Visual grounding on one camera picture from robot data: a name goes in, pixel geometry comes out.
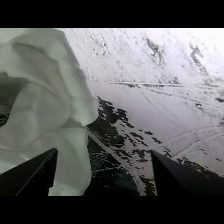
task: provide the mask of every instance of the white cloth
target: white cloth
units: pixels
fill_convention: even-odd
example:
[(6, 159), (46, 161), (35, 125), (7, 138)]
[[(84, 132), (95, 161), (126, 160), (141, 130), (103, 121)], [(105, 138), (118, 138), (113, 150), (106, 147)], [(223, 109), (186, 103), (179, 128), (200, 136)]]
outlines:
[(91, 180), (85, 126), (97, 118), (98, 102), (62, 31), (28, 29), (1, 46), (0, 113), (9, 110), (0, 172), (56, 148), (50, 195), (82, 195)]

